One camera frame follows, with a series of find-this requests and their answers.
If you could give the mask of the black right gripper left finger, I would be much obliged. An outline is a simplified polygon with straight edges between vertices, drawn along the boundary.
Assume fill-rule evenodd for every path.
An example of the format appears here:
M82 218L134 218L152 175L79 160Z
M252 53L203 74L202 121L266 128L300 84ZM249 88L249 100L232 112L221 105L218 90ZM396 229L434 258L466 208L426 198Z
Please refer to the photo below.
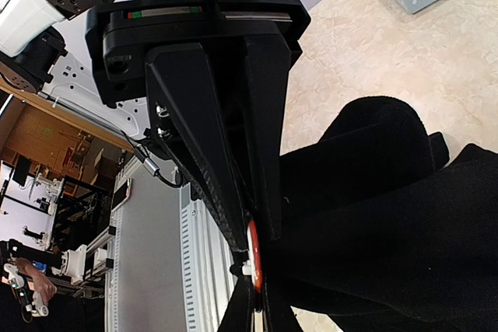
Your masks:
M240 276L229 300L218 332L250 332L254 329L254 286L248 276Z

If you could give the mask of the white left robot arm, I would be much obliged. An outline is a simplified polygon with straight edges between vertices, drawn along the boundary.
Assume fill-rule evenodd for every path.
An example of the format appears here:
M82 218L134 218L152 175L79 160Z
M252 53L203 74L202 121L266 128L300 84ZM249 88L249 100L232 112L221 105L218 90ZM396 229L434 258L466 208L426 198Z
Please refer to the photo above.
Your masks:
M1 0L1 76L172 159L230 249L282 234L299 0Z

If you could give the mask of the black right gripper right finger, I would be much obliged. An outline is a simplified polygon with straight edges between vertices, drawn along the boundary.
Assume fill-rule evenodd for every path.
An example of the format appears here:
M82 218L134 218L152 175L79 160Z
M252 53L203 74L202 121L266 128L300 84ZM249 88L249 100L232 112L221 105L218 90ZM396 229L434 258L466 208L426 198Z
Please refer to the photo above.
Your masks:
M290 305L271 282L264 284L264 331L302 332Z

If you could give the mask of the red round brooch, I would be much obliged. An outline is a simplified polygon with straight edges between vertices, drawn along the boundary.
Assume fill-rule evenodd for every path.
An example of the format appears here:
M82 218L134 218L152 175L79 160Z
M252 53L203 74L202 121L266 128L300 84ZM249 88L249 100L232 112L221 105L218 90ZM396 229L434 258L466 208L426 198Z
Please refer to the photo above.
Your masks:
M263 271L261 262L261 250L258 240L258 231L254 220L249 221L247 226L248 260L244 264L243 273L251 275L254 289L261 294L263 287Z

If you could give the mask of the black garment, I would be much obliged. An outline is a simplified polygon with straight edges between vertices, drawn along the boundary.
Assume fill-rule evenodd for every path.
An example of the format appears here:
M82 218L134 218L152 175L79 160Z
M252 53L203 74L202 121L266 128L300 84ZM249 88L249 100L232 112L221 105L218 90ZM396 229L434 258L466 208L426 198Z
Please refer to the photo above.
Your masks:
M281 235L262 270L294 309L344 331L497 329L497 154L454 158L407 103L346 104L279 157Z

